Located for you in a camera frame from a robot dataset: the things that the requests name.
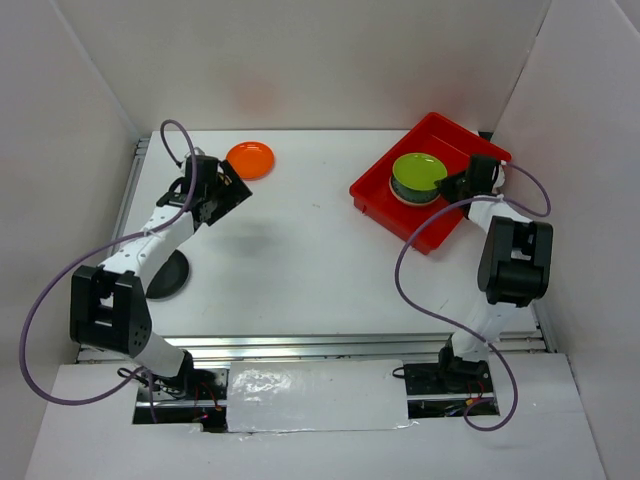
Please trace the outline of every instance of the orange plate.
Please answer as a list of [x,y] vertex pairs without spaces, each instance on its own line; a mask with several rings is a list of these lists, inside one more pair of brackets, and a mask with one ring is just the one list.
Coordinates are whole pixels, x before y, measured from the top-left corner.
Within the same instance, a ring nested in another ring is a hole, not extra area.
[[255,180],[267,175],[273,168],[275,157],[264,143],[239,143],[227,153],[227,160],[240,178]]

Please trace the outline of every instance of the red tray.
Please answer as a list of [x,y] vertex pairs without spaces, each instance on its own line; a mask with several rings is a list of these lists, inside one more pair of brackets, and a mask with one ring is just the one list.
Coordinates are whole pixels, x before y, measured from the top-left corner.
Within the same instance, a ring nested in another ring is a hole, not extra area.
[[[448,205],[439,197],[425,207],[410,207],[391,193],[389,178],[393,162],[405,153],[433,155],[445,164],[449,175],[465,170],[474,153],[511,160],[508,152],[442,115],[427,115],[349,189],[356,208],[405,241],[427,218]],[[439,218],[420,234],[414,247],[425,255],[438,248],[461,219],[460,210]]]

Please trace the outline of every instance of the white plastic sheet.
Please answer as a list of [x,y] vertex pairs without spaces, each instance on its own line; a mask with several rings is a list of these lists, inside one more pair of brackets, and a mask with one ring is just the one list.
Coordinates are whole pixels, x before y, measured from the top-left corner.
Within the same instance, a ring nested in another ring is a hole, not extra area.
[[399,360],[232,363],[230,432],[388,430],[410,424]]

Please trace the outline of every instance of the white wall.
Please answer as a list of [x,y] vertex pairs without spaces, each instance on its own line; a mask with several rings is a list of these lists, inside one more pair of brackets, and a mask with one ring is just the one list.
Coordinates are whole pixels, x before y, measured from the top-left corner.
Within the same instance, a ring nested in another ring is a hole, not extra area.
[[[23,478],[45,409],[17,368],[26,312],[70,259],[108,239],[132,158],[116,115],[45,0],[0,14],[0,476]],[[36,318],[29,360],[53,385],[73,358],[68,283]]]
[[549,0],[59,0],[137,126],[493,129]]
[[[640,35],[615,2],[553,1],[494,138],[549,189],[542,313],[570,355],[609,478],[637,478]],[[525,180],[512,190],[537,198]]]

